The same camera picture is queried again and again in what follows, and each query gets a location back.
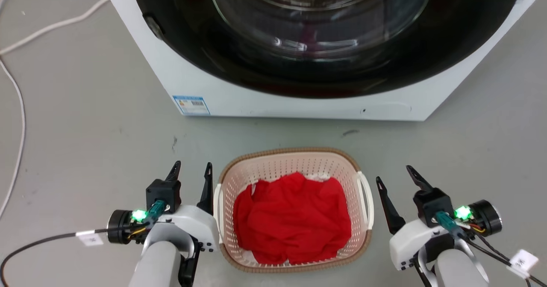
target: pink plastic basket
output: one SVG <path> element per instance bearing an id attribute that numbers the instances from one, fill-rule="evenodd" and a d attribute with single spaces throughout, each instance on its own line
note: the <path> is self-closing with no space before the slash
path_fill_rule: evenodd
<path id="1" fill-rule="evenodd" d="M 300 172 L 309 178 L 336 178 L 344 188 L 351 219 L 352 237 L 335 258 L 304 264 L 260 264 L 238 246 L 232 221 L 234 201 L 258 179 L 276 180 Z M 233 160 L 222 172 L 214 195 L 214 215 L 221 239 L 221 252 L 234 267 L 256 273 L 301 272 L 336 267 L 361 256 L 372 236 L 374 204 L 367 179 L 357 163 L 333 148 L 287 148 L 248 154 Z"/>

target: robotic arm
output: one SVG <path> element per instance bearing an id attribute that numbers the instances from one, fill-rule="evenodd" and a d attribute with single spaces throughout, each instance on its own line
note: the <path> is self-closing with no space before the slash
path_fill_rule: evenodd
<path id="1" fill-rule="evenodd" d="M 131 278 L 131 287 L 191 287 L 200 252 L 219 249 L 219 232 L 213 217 L 212 164 L 205 170 L 201 200 L 180 205 L 180 161 L 165 180 L 156 179 L 146 189 L 148 209 L 116 210 L 108 227 L 127 227 L 109 232 L 111 243 L 144 244 L 141 259 Z M 147 224 L 129 233 L 132 226 Z"/>
<path id="2" fill-rule="evenodd" d="M 389 232 L 394 235 L 389 250 L 395 268 L 415 268 L 426 287 L 487 287 L 484 268 L 459 236 L 474 239 L 470 226 L 479 227 L 484 237 L 500 232 L 502 220 L 496 209 L 483 200 L 454 211 L 448 195 L 433 188 L 412 166 L 406 169 L 420 188 L 413 199 L 418 219 L 409 223 L 397 213 L 381 178 L 376 178 Z M 437 221 L 438 213 L 446 213 L 449 226 Z M 450 222 L 457 228 L 451 228 Z M 430 262 L 435 262 L 431 269 L 426 266 Z"/>

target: black cable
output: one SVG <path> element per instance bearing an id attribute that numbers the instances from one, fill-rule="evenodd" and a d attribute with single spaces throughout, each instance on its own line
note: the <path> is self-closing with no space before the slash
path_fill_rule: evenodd
<path id="1" fill-rule="evenodd" d="M 131 227 L 112 227 L 112 228 L 104 228 L 104 229 L 95 229 L 94 233 L 105 233 L 109 231 L 119 231 L 119 230 L 125 230 L 125 229 L 133 229 L 133 228 L 141 228 L 143 226 L 146 226 L 147 224 L 142 225 L 136 225 Z M 49 241 L 58 240 L 58 239 L 64 239 L 64 238 L 70 238 L 70 237 L 76 237 L 76 232 L 71 233 L 65 233 L 65 234 L 59 234 L 57 236 L 47 237 L 43 238 L 42 240 L 38 240 L 35 242 L 32 242 L 31 244 L 27 244 L 26 246 L 23 246 L 22 248 L 16 249 L 15 251 L 11 252 L 4 260 L 2 261 L 2 264 L 0 264 L 0 280 L 2 281 L 2 284 L 4 287 L 9 287 L 8 283 L 6 282 L 6 278 L 4 277 L 4 268 L 6 267 L 6 264 L 8 261 L 15 256 L 16 254 L 19 254 L 20 252 L 29 249 L 33 246 L 37 246 L 38 244 L 43 244 Z"/>
<path id="2" fill-rule="evenodd" d="M 463 236 L 463 235 L 459 235 L 459 238 L 461 238 L 462 240 L 464 240 L 467 244 L 469 244 L 469 245 L 472 246 L 473 248 L 476 248 L 477 250 L 483 252 L 484 254 L 487 254 L 487 255 L 490 256 L 491 258 L 494 258 L 495 260 L 497 260 L 497 261 L 503 263 L 504 265 L 509 266 L 509 267 L 511 266 L 511 263 L 509 262 L 509 259 L 508 259 L 504 254 L 502 254 L 502 253 L 498 252 L 498 250 L 494 249 L 494 248 L 490 245 L 490 243 L 488 243 L 488 242 L 486 241 L 486 239 L 483 238 L 484 240 L 483 240 L 483 239 L 481 239 L 481 240 L 488 246 L 488 248 L 490 248 L 492 251 L 496 252 L 496 254 L 499 253 L 500 256 L 502 256 L 502 257 L 504 257 L 504 258 L 500 258 L 500 257 L 498 257 L 498 256 L 496 256 L 496 255 L 494 255 L 494 254 L 492 254 L 491 252 L 488 252 L 487 250 L 485 250 L 485 249 L 482 248 L 481 246 L 478 246 L 477 244 L 475 244 L 474 242 L 472 242 L 471 240 L 469 240 L 468 238 L 466 238 L 466 237 Z M 539 279 L 537 279 L 537 278 L 536 278 L 535 276 L 533 276 L 533 275 L 530 275 L 530 278 L 529 278 L 529 279 L 531 279 L 532 281 L 534 281 L 537 285 L 540 285 L 541 287 L 547 287 L 547 284 L 543 283 L 542 281 L 540 281 Z M 531 286 L 529 281 L 526 281 L 526 284 L 527 284 L 528 286 Z"/>

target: washing machine door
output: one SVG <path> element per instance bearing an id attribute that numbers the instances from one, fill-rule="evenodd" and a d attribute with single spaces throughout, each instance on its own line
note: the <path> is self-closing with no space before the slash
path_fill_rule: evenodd
<path id="1" fill-rule="evenodd" d="M 229 83 L 348 98 L 408 86 L 458 63 L 496 32 L 516 0 L 137 2 L 159 39 Z"/>

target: washing machine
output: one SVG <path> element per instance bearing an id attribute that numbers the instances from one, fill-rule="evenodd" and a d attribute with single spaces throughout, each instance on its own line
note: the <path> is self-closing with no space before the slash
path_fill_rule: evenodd
<path id="1" fill-rule="evenodd" d="M 535 0 L 112 0 L 184 115 L 424 121 Z"/>

